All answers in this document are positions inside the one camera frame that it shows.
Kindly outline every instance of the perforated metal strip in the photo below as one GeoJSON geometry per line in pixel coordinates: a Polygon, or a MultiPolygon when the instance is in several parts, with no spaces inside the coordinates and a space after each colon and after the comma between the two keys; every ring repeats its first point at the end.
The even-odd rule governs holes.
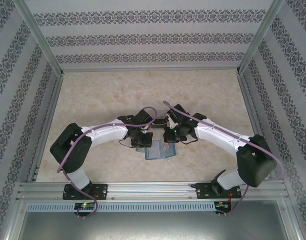
{"type": "MultiPolygon", "coordinates": [[[[73,212],[74,203],[29,203],[27,212],[73,212]]],[[[213,201],[195,201],[195,202],[100,202],[97,212],[198,212],[198,211],[215,211],[213,201]]]]}

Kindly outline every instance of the cable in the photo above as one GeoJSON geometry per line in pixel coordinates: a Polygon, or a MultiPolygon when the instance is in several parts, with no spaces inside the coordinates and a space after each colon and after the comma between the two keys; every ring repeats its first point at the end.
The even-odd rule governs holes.
{"type": "Polygon", "coordinates": [[[193,143],[193,142],[197,142],[198,141],[198,139],[196,138],[195,140],[192,140],[192,141],[190,141],[190,142],[183,142],[182,140],[181,140],[181,137],[176,133],[176,131],[174,131],[175,132],[175,136],[177,136],[178,137],[178,139],[179,139],[179,141],[181,142],[181,143],[183,143],[184,145],[189,145],[190,143],[193,143]]]}
{"type": "Polygon", "coordinates": [[[246,144],[248,144],[248,145],[250,145],[250,146],[252,146],[252,147],[254,147],[254,148],[256,148],[256,149],[258,149],[258,150],[260,150],[260,151],[262,151],[263,153],[269,155],[269,156],[270,156],[272,159],[274,159],[274,160],[276,161],[276,163],[279,165],[279,167],[280,167],[280,169],[281,169],[281,173],[280,173],[277,177],[275,177],[275,178],[266,179],[266,180],[264,180],[264,181],[270,182],[270,181],[273,181],[273,180],[281,179],[281,178],[283,177],[283,175],[284,175],[284,167],[283,167],[283,164],[282,164],[282,162],[281,162],[277,157],[275,157],[271,152],[267,151],[266,149],[264,149],[264,148],[262,148],[262,147],[260,147],[260,146],[258,146],[258,145],[256,145],[256,144],[254,144],[254,143],[251,143],[250,141],[247,141],[247,140],[245,140],[245,139],[242,139],[242,138],[240,138],[239,136],[236,136],[236,135],[234,135],[234,134],[232,134],[232,133],[230,133],[230,132],[228,132],[228,131],[226,131],[226,130],[224,130],[224,129],[221,129],[221,128],[219,128],[219,127],[213,125],[213,124],[209,124],[209,123],[203,122],[203,121],[201,121],[201,120],[199,120],[199,119],[197,119],[197,118],[195,118],[195,117],[193,117],[193,116],[191,116],[191,115],[189,115],[189,114],[187,114],[187,113],[185,113],[185,112],[182,112],[182,111],[180,111],[180,110],[177,110],[177,109],[174,108],[172,105],[170,105],[167,101],[163,101],[163,103],[164,103],[166,106],[168,106],[170,109],[173,109],[174,111],[176,111],[176,112],[178,112],[178,113],[180,113],[180,114],[182,114],[182,115],[184,115],[184,116],[186,116],[186,117],[188,117],[188,118],[190,118],[190,119],[193,119],[193,120],[195,120],[195,121],[197,121],[197,122],[199,122],[199,123],[201,123],[201,124],[204,124],[204,125],[206,125],[206,126],[208,126],[208,127],[211,127],[211,128],[216,129],[216,130],[219,130],[220,132],[222,132],[222,133],[224,133],[224,134],[226,134],[226,135],[229,135],[229,136],[231,136],[231,137],[233,137],[233,138],[235,138],[235,139],[238,139],[239,141],[241,141],[241,142],[243,142],[243,143],[246,143],[246,144]]]}
{"type": "Polygon", "coordinates": [[[119,140],[119,144],[120,144],[120,145],[123,145],[123,146],[125,146],[125,147],[128,147],[128,148],[130,148],[130,149],[133,149],[134,147],[132,147],[132,146],[127,146],[127,145],[121,143],[122,141],[125,141],[125,140],[126,140],[126,138],[119,140]]]}
{"type": "Polygon", "coordinates": [[[140,128],[140,130],[141,130],[141,131],[148,131],[148,130],[151,128],[152,124],[153,124],[153,123],[149,124],[149,126],[148,126],[146,129],[140,128]]]}
{"type": "Polygon", "coordinates": [[[228,205],[232,205],[232,193],[228,193],[228,205]]]}
{"type": "Polygon", "coordinates": [[[240,203],[243,201],[244,197],[246,196],[246,193],[247,193],[247,191],[248,191],[248,187],[249,187],[249,185],[246,185],[246,188],[245,188],[245,191],[244,191],[242,197],[241,197],[240,200],[237,202],[237,204],[234,206],[234,208],[233,208],[231,211],[229,211],[226,215],[230,215],[232,212],[235,212],[235,211],[236,211],[238,205],[240,205],[240,203]]]}
{"type": "MultiPolygon", "coordinates": [[[[71,152],[73,151],[73,149],[75,148],[75,146],[77,145],[77,143],[85,136],[87,135],[88,133],[90,133],[91,131],[94,131],[94,130],[97,130],[97,129],[101,129],[101,128],[105,128],[105,127],[113,127],[113,126],[125,126],[125,127],[145,127],[147,125],[151,125],[157,118],[157,110],[151,106],[147,106],[147,107],[144,107],[143,109],[141,110],[145,110],[145,109],[152,109],[155,113],[155,116],[153,117],[153,119],[149,122],[149,123],[145,123],[145,124],[126,124],[126,123],[107,123],[107,124],[103,124],[103,125],[99,125],[99,126],[96,126],[94,128],[91,128],[89,130],[87,130],[86,132],[84,132],[83,134],[81,134],[77,139],[76,141],[73,143],[73,145],[69,148],[68,152],[66,153],[64,159],[62,160],[61,164],[59,165],[58,169],[57,169],[57,173],[59,173],[60,171],[63,172],[63,174],[65,175],[65,177],[67,178],[67,180],[69,181],[69,183],[73,186],[74,189],[76,189],[78,192],[80,192],[81,194],[87,196],[88,198],[92,199],[95,203],[95,207],[94,207],[94,210],[89,213],[87,216],[83,216],[83,219],[86,219],[86,218],[89,218],[91,215],[93,215],[96,211],[97,211],[97,208],[98,208],[98,202],[97,200],[90,196],[89,194],[85,193],[84,191],[82,191],[81,189],[79,189],[72,181],[71,179],[69,178],[69,176],[67,175],[67,173],[63,170],[63,166],[65,165],[69,155],[71,154],[71,152]]],[[[76,215],[77,217],[79,218],[80,215],[78,214],[79,211],[81,209],[79,208],[76,212],[76,215]]]]}

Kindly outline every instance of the enclosure wall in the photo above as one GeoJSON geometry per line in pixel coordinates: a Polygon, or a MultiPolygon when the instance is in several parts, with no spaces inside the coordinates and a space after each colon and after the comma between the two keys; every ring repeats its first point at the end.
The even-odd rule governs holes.
{"type": "Polygon", "coordinates": [[[0,235],[34,159],[58,78],[12,1],[0,0],[0,235]]]}
{"type": "Polygon", "coordinates": [[[306,235],[306,0],[284,2],[244,78],[306,235]]]}
{"type": "Polygon", "coordinates": [[[237,67],[272,0],[28,0],[65,71],[237,67]]]}

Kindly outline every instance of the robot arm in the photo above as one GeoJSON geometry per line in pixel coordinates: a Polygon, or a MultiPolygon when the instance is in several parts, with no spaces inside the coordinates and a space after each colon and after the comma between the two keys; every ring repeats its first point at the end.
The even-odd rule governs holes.
{"type": "MultiPolygon", "coordinates": [[[[174,108],[186,113],[179,104],[174,108]]],[[[236,157],[237,168],[220,172],[212,181],[212,188],[218,195],[238,185],[247,184],[258,187],[277,165],[276,161],[267,154],[241,141],[241,139],[249,141],[270,152],[265,139],[258,134],[253,137],[240,135],[215,124],[199,113],[194,114],[193,117],[207,124],[185,117],[172,109],[167,113],[172,126],[165,130],[166,142],[185,141],[186,136],[191,135],[196,140],[212,142],[236,157]]]]}
{"type": "Polygon", "coordinates": [[[136,116],[120,116],[112,122],[102,124],[104,127],[100,128],[98,128],[99,126],[79,127],[76,123],[71,123],[53,143],[50,152],[56,161],[61,164],[77,138],[89,132],[79,140],[62,167],[70,181],[78,189],[88,193],[92,188],[92,183],[87,177],[82,165],[89,149],[111,140],[123,140],[125,138],[131,139],[132,147],[151,147],[153,137],[151,132],[148,133],[139,127],[125,126],[147,124],[151,120],[150,115],[146,111],[141,110],[136,116]]]}

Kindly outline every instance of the patterned wallpaper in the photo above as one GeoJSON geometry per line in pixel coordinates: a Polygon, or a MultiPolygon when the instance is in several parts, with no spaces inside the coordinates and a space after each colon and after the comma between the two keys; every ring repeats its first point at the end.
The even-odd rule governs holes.
{"type": "Polygon", "coordinates": [[[306,0],[285,1],[244,77],[306,239],[306,0]]]}
{"type": "Polygon", "coordinates": [[[272,0],[27,0],[63,70],[237,67],[272,0]]]}
{"type": "Polygon", "coordinates": [[[0,0],[0,236],[40,141],[57,77],[11,0],[0,0]]]}

